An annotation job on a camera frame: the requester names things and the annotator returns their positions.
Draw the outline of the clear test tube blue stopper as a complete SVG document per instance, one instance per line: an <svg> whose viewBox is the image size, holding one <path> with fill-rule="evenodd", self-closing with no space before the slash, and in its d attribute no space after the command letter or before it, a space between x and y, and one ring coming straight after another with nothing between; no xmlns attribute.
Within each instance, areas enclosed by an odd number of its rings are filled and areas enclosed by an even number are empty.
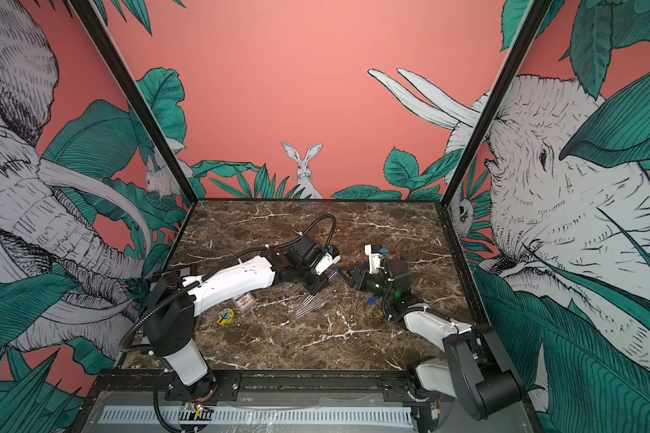
<svg viewBox="0 0 650 433"><path fill-rule="evenodd" d="M298 305L294 312L296 319L303 318L306 314L319 310L333 299L332 294L321 292L318 295L307 295L304 300Z"/></svg>
<svg viewBox="0 0 650 433"><path fill-rule="evenodd" d="M333 280L334 280L338 275L339 275L339 270L335 270L334 272L332 272L332 273L328 276L328 278L327 278L327 283L328 283L328 284L332 283L332 281L333 281Z"/></svg>

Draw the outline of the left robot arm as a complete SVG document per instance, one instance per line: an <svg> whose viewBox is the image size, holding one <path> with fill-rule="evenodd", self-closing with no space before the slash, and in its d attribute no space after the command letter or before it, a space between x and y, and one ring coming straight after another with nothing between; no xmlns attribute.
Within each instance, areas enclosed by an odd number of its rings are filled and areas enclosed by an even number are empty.
<svg viewBox="0 0 650 433"><path fill-rule="evenodd" d="M213 274L183 277L174 292L144 314L144 335L153 353L182 385L210 381L211 370L194 341L197 317L229 299L284 281L296 281L315 295L329 283L326 272L339 259L337 247L320 245L303 235L287 246L265 249L245 261L233 258Z"/></svg>

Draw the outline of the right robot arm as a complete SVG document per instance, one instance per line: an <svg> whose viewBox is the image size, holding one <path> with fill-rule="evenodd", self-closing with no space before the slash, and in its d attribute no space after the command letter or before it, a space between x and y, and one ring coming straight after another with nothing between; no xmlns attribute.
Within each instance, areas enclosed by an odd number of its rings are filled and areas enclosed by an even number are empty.
<svg viewBox="0 0 650 433"><path fill-rule="evenodd" d="M347 285L380 301L388 322L444 353L415 366L420 387L448 395L474 420L485 420L525 398L525 386L498 333L489 325L446 318L412 292L408 264L372 254L368 263L339 270Z"/></svg>

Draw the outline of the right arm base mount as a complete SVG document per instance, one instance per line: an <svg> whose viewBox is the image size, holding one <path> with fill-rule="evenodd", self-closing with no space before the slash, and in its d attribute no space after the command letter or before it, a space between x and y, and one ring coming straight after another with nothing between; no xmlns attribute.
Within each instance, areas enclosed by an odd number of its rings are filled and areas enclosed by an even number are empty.
<svg viewBox="0 0 650 433"><path fill-rule="evenodd" d="M455 402L455 398L446 393L429 391L408 372L387 372L378 380L386 402L404 402L414 404Z"/></svg>

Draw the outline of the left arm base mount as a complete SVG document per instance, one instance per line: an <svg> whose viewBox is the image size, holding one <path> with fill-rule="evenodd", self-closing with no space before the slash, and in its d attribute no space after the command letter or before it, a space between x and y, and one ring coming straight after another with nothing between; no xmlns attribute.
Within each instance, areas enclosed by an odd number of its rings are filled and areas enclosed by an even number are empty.
<svg viewBox="0 0 650 433"><path fill-rule="evenodd" d="M177 373L172 373L164 399L169 402L234 402L240 381L241 373L221 370L209 372L195 384L185 385Z"/></svg>

